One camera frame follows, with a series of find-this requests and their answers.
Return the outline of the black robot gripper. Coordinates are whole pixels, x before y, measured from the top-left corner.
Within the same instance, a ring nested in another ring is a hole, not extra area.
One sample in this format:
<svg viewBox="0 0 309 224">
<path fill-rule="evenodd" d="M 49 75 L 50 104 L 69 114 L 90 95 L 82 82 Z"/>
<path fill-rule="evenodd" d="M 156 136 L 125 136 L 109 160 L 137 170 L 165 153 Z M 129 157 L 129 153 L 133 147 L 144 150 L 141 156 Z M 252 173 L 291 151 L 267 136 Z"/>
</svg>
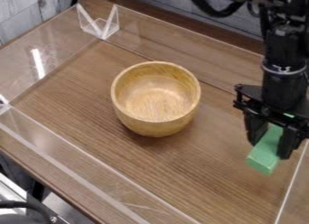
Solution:
<svg viewBox="0 0 309 224">
<path fill-rule="evenodd" d="M 284 127 L 278 139 L 278 157 L 288 159 L 309 135 L 309 71 L 263 67 L 262 85 L 236 84 L 234 107 L 243 113 L 247 140 L 255 145 L 267 131 L 267 124 Z"/>
</svg>

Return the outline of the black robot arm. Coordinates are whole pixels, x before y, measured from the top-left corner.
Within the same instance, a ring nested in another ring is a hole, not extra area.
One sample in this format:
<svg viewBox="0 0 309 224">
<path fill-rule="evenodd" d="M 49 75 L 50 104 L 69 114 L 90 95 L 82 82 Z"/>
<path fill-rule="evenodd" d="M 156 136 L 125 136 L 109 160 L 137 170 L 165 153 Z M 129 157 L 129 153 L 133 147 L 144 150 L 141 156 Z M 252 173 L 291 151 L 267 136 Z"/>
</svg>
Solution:
<svg viewBox="0 0 309 224">
<path fill-rule="evenodd" d="M 275 155 L 287 159 L 309 138 L 309 0 L 247 1 L 259 9 L 263 77 L 259 86 L 234 87 L 234 107 L 242 111 L 251 144 L 270 124 L 282 128 Z"/>
</svg>

